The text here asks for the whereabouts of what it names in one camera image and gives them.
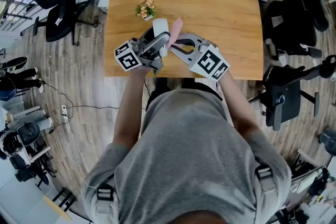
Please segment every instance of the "wood plank flooring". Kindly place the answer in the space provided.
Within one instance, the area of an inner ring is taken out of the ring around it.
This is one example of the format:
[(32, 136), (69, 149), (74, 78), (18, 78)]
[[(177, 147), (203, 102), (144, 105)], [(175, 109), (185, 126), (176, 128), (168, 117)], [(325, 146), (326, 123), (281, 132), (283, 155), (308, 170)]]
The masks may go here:
[[(318, 33), (317, 47), (323, 50), (327, 56), (335, 51), (335, 25), (332, 11), (324, 2), (328, 14), (330, 27), (325, 33)], [(41, 77), (50, 85), (66, 93), (69, 99), (76, 105), (113, 106), (118, 107), (127, 78), (105, 78), (103, 72), (103, 37), (106, 15), (96, 7), (88, 7), (81, 19), (88, 22), (99, 20), (98, 28), (87, 25), (77, 25), (77, 37), (80, 37), (80, 46), (71, 45), (71, 36), (47, 43), (45, 42), (45, 28), (39, 28), (37, 36), (33, 36), (32, 28), (26, 30), (19, 46), (7, 50), (6, 60), (14, 57), (27, 56), (28, 63), (25, 68), (38, 67)], [(270, 62), (265, 54), (265, 66)], [(288, 57), (288, 63), (293, 67), (305, 65), (313, 66), (309, 57)], [(153, 90), (152, 79), (146, 80), (150, 91)], [(203, 80), (205, 84), (215, 88), (215, 84)], [(254, 97), (260, 82), (238, 81), (248, 99)], [(316, 134), (329, 125), (336, 128), (336, 108), (331, 103), (336, 99), (335, 82), (316, 78), (302, 82), (303, 90), (310, 94), (320, 92), (320, 113), (313, 117), (313, 105), (302, 98), (299, 116), (281, 126), (279, 132), (273, 132), (266, 127), (265, 118), (261, 115), (262, 107), (256, 102), (253, 104), (261, 128), (271, 140), (276, 149), (287, 160), (293, 160), (298, 148), (303, 149), (317, 162), (325, 164), (330, 155), (322, 145), (319, 145)], [(143, 107), (148, 100), (148, 93), (144, 88)], [(60, 115), (61, 105), (70, 107), (71, 103), (59, 95), (52, 88), (45, 86), (45, 92), (39, 94), (35, 89), (24, 96), (27, 107), (40, 105), (47, 113), (59, 123), (63, 122)], [(77, 197), (81, 183), (90, 169), (98, 160), (105, 146), (112, 141), (114, 122), (117, 109), (74, 108), (69, 109), (71, 121), (64, 124), (49, 135), (44, 137), (46, 143), (51, 146), (51, 154), (54, 159), (52, 164), (58, 171), (54, 179), (56, 187), (66, 186)], [(81, 204), (74, 208), (80, 214), (84, 214)]]

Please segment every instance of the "power cord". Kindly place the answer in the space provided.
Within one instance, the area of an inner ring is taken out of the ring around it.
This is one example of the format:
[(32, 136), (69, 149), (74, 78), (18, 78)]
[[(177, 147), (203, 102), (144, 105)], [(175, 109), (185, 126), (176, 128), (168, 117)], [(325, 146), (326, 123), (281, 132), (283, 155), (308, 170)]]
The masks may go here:
[(50, 116), (52, 117), (53, 121), (56, 123), (56, 127), (53, 128), (49, 133), (43, 135), (42, 137), (45, 137), (47, 136), (48, 134), (52, 134), (56, 129), (57, 127), (59, 126), (62, 126), (62, 125), (66, 125), (70, 122), (70, 120), (73, 118), (74, 116), (74, 111), (73, 111), (73, 108), (94, 108), (94, 109), (119, 109), (119, 108), (116, 108), (116, 107), (113, 107), (113, 106), (102, 106), (102, 107), (99, 107), (99, 106), (94, 106), (94, 105), (74, 105), (74, 103), (71, 101), (71, 99), (63, 92), (59, 91), (59, 89), (55, 88), (54, 86), (52, 85), (49, 85), (48, 83), (46, 83), (44, 80), (41, 81), (41, 83), (43, 85), (47, 85), (49, 86), (50, 88), (52, 88), (53, 90), (55, 90), (59, 95), (64, 95), (64, 97), (71, 103), (71, 106), (68, 107), (67, 109), (72, 109), (71, 110), (71, 116), (68, 116), (66, 114), (63, 113), (63, 111), (60, 111), (60, 115), (61, 116), (65, 116), (68, 118), (68, 121), (67, 122), (64, 122), (64, 123), (59, 123), (59, 120), (57, 119), (57, 113), (55, 111), (52, 111)]

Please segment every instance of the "black pants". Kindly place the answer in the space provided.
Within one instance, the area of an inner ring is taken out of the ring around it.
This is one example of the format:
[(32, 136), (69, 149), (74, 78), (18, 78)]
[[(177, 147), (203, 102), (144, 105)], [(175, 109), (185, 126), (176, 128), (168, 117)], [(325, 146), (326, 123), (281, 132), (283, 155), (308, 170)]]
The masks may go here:
[[(211, 89), (209, 86), (204, 85), (203, 83), (195, 82), (194, 79), (184, 79), (182, 82), (181, 88), (183, 89), (195, 89), (195, 90), (201, 90), (204, 92), (209, 92), (214, 94), (216, 97), (222, 101), (223, 99), (219, 96), (217, 92), (215, 92), (213, 89)], [(149, 96), (148, 103), (146, 106), (146, 111), (151, 104), (151, 102), (158, 96), (160, 96), (162, 93), (169, 92), (171, 89), (167, 85), (161, 85), (158, 84), (155, 90), (151, 93), (151, 96)]]
[(14, 73), (6, 73), (6, 77), (9, 78), (16, 89), (25, 89), (25, 88), (32, 88), (37, 87), (40, 88), (41, 82), (38, 79), (34, 80), (26, 80), (36, 75), (36, 71), (34, 68), (24, 70), (18, 74)]

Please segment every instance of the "wooden tabletop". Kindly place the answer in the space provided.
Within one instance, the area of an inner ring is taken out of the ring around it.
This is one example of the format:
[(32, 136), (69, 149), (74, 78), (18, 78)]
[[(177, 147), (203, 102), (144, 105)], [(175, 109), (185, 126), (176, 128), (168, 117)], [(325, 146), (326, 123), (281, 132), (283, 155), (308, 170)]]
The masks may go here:
[[(141, 37), (152, 21), (136, 16), (141, 0), (110, 0), (105, 30), (104, 75), (124, 77), (114, 59), (114, 50), (132, 37)], [(184, 22), (182, 33), (193, 32), (211, 40), (231, 65), (236, 79), (261, 80), (263, 75), (263, 35), (258, 0), (153, 0), (156, 18), (169, 25), (177, 18)], [(159, 77), (195, 77), (187, 64), (169, 51), (163, 58)]]

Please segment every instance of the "person in black clothing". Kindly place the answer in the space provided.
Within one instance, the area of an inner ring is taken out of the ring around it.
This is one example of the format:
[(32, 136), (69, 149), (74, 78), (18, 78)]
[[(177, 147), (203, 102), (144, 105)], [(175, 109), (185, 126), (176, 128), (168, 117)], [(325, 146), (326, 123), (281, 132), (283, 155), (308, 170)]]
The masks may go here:
[(6, 72), (6, 75), (0, 81), (0, 91), (32, 87), (38, 88), (40, 93), (44, 90), (42, 82), (37, 79), (37, 67), (24, 70), (20, 73)]

